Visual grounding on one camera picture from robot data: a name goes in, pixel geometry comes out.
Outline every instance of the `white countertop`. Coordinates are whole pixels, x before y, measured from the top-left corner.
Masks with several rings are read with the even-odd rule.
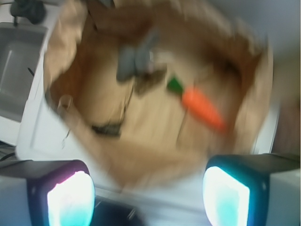
[[[13,18],[8,13],[9,6],[0,7],[0,22],[12,22]],[[202,173],[164,186],[120,194],[116,184],[85,152],[74,135],[69,134],[69,129],[50,109],[44,98],[43,56],[60,8],[46,6],[46,9],[48,15],[42,26],[47,27],[48,32],[40,52],[42,57],[35,72],[21,125],[15,125],[15,130],[19,130],[18,139],[14,137],[11,140],[12,143],[15,141],[17,143],[17,157],[22,160],[82,160],[89,168],[97,195],[138,207],[148,225],[209,225],[202,200]],[[260,135],[254,144],[254,153],[270,151],[277,125],[277,113],[277,107],[275,109],[272,107],[263,127],[265,129],[262,130],[263,135]]]

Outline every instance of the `teal light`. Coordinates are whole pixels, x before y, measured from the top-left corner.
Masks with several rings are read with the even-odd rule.
[[[91,222],[95,189],[92,178],[83,171],[76,172],[48,192],[50,226],[88,226]]]
[[[213,166],[203,179],[205,211],[213,226],[246,226],[250,189],[231,175]]]

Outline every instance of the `toy carrot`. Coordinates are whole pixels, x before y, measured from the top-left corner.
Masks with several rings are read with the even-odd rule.
[[[182,105],[197,119],[204,121],[217,131],[224,132],[226,124],[210,100],[196,87],[184,89],[173,77],[167,89],[182,96]]]

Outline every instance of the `brown paper bag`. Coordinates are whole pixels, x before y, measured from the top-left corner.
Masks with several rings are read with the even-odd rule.
[[[249,153],[269,109],[273,58],[244,26],[203,0],[67,0],[44,60],[48,103],[121,187],[150,186],[201,170],[217,153]],[[166,81],[146,95],[116,82],[118,49],[157,29],[156,49],[171,53]],[[176,73],[199,87],[224,117],[218,134],[166,91]],[[92,125],[122,123],[121,136]]]

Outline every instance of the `gray plush toy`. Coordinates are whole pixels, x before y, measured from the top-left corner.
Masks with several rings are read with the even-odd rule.
[[[150,72],[150,51],[157,44],[159,33],[151,30],[138,47],[124,45],[119,49],[117,81],[127,81],[133,76]]]

